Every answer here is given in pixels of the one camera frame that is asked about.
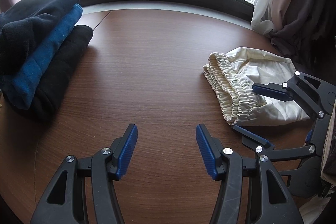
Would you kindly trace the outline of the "dark brown curtain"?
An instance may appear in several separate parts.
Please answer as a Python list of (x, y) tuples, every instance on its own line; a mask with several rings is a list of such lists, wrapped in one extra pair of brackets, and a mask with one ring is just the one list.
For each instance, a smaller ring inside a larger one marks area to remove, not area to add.
[(335, 64), (335, 0), (273, 0), (270, 42), (315, 75)]

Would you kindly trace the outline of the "blue folded garment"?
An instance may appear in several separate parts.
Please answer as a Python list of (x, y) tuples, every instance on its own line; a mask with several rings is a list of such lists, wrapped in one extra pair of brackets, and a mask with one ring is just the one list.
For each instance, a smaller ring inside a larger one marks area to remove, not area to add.
[(33, 53), (27, 57), (18, 73), (13, 76), (1, 77), (1, 90), (15, 107), (23, 110), (30, 107), (42, 76), (82, 14), (83, 8), (79, 4), (75, 4)]

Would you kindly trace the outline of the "black folded garment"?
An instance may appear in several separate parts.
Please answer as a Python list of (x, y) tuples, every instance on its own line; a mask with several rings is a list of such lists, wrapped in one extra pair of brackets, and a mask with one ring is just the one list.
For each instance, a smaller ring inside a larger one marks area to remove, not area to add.
[(46, 72), (42, 75), (33, 101), (27, 110), (13, 106), (19, 115), (50, 122), (60, 108), (70, 79), (93, 36), (89, 26), (75, 26), (55, 53)]

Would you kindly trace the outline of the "cream white pants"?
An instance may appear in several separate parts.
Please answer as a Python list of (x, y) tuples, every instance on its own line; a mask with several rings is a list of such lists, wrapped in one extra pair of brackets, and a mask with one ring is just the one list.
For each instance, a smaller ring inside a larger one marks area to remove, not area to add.
[(291, 59), (247, 47), (213, 52), (203, 66), (224, 119), (231, 126), (281, 126), (308, 120), (309, 116), (296, 102), (279, 101), (252, 90), (253, 84), (281, 85), (295, 71)]

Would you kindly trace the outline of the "dark navy folded garment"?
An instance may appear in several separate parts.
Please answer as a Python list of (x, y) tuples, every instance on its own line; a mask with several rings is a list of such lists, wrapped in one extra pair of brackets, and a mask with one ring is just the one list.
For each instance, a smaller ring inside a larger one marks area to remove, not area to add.
[(42, 42), (66, 38), (79, 20), (80, 0), (21, 0), (1, 13), (1, 82), (15, 76)]

